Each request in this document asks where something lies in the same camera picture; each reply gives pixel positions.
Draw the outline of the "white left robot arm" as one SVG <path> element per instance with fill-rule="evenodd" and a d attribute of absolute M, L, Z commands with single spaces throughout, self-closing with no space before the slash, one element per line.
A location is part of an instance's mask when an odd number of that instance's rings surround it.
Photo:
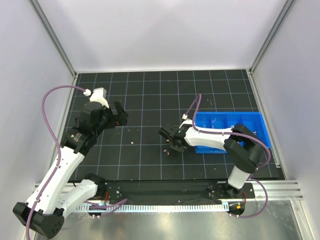
<path fill-rule="evenodd" d="M 97 143 L 98 136 L 106 129 L 127 124 L 128 114 L 121 102 L 116 100 L 113 106 L 116 114 L 96 101 L 83 106 L 75 126 L 64 134 L 57 157 L 41 184 L 26 202 L 17 202 L 13 207 L 13 214 L 27 229 L 52 239 L 75 208 L 90 198 L 105 196 L 105 179 L 93 173 L 87 174 L 68 193 L 62 191 L 77 166 Z"/>

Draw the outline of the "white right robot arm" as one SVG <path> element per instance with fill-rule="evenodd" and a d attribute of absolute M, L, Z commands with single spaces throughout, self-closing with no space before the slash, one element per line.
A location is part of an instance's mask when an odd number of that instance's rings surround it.
<path fill-rule="evenodd" d="M 188 147 L 208 147 L 225 151 L 233 159 L 233 169 L 225 184 L 226 195 L 237 198 L 245 182 L 259 167 L 261 157 L 268 148 L 245 125 L 214 130 L 198 127 L 187 119 L 181 125 L 166 125 L 158 133 L 170 148 L 183 153 Z"/>

